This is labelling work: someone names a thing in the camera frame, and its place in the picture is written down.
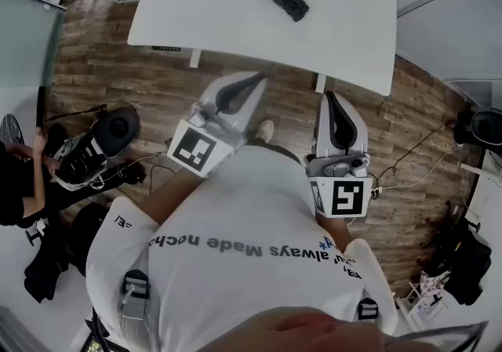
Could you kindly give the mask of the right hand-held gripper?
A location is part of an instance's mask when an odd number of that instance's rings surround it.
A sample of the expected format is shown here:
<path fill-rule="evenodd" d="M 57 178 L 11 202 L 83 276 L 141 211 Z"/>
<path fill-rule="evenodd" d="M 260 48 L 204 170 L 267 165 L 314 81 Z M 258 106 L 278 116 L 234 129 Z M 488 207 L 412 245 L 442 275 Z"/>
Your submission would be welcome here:
<path fill-rule="evenodd" d="M 314 150 L 316 156 L 333 156 L 305 157 L 315 211 L 327 219 L 365 216 L 373 184 L 368 129 L 355 107 L 331 90 L 318 105 Z"/>

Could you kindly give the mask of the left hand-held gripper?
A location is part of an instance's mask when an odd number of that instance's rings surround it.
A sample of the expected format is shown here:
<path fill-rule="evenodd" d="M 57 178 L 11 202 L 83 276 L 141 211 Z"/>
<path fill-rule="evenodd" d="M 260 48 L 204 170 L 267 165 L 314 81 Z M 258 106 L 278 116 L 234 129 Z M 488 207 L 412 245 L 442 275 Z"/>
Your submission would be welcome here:
<path fill-rule="evenodd" d="M 246 127 L 267 85 L 264 73 L 241 71 L 209 84 L 180 120 L 167 157 L 201 178 L 211 176 L 245 142 Z"/>

